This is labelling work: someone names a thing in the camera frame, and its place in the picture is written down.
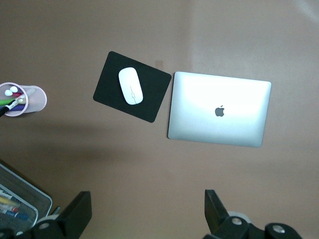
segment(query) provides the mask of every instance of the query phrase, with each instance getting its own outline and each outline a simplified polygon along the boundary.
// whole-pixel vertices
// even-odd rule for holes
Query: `laptop lid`
[[[176,72],[168,137],[260,147],[271,83]]]

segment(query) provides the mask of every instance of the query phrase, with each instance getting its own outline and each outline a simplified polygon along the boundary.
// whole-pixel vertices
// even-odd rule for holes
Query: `black mouse pad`
[[[125,101],[119,81],[119,72],[127,67],[136,70],[143,93],[142,102],[136,105],[129,105]],[[154,122],[170,80],[171,75],[168,73],[111,51],[93,99],[148,122]]]

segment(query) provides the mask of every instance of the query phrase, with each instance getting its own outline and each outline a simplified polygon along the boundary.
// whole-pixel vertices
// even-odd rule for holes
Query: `computer mouse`
[[[138,73],[133,67],[124,68],[119,72],[119,80],[125,101],[129,105],[142,102],[143,92]]]

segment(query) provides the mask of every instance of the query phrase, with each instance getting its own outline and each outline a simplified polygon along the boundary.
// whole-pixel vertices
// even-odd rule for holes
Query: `apple logo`
[[[216,116],[223,117],[224,116],[224,108],[216,108],[215,114],[216,114]]]

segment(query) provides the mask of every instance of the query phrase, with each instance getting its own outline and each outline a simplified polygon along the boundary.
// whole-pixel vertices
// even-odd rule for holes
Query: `yellow marker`
[[[18,203],[15,203],[15,202],[11,201],[10,199],[2,197],[2,196],[0,196],[0,203],[6,204],[6,205],[10,205],[10,206],[13,206],[13,207],[20,206]]]

